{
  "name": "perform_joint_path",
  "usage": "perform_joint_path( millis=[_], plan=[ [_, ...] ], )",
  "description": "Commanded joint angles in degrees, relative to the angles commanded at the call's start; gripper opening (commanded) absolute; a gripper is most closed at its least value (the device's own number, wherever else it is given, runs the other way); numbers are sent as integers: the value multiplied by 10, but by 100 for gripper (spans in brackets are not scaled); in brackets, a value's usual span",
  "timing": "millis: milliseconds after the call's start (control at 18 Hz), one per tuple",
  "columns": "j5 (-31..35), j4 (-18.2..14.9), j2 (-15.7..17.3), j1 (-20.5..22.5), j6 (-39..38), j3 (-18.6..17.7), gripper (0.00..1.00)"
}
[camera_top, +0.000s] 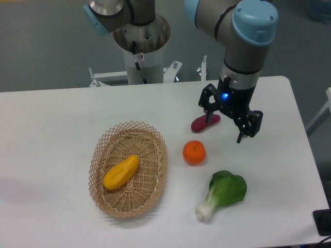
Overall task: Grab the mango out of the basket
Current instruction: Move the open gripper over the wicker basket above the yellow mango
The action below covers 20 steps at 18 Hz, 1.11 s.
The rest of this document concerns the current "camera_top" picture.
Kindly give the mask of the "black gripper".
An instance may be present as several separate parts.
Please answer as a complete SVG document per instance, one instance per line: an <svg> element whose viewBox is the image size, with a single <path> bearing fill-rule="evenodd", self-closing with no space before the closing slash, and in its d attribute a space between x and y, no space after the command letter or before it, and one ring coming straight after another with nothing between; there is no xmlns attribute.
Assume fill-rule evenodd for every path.
<svg viewBox="0 0 331 248"><path fill-rule="evenodd" d="M237 143L244 138L255 137L259 132L263 112L252 111L249 107L255 86L247 89L236 89L230 86L231 77L220 78L217 88L208 84L202 89L198 105L206 114L205 123L211 123L215 111L220 111L234 120L239 128Z"/></svg>

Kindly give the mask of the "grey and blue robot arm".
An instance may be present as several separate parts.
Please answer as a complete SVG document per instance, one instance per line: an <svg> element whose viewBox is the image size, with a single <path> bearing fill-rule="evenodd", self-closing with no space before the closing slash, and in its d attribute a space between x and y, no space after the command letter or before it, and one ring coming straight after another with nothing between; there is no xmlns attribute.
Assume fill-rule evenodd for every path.
<svg viewBox="0 0 331 248"><path fill-rule="evenodd" d="M154 1L89 1L83 11L97 33L112 34L124 51L129 84L164 82L162 48L170 26ZM207 85L199 99L205 122L220 111L238 127L238 141L254 137L263 114L249 104L275 38L277 9L270 1L185 1L184 12L225 47L218 85Z"/></svg>

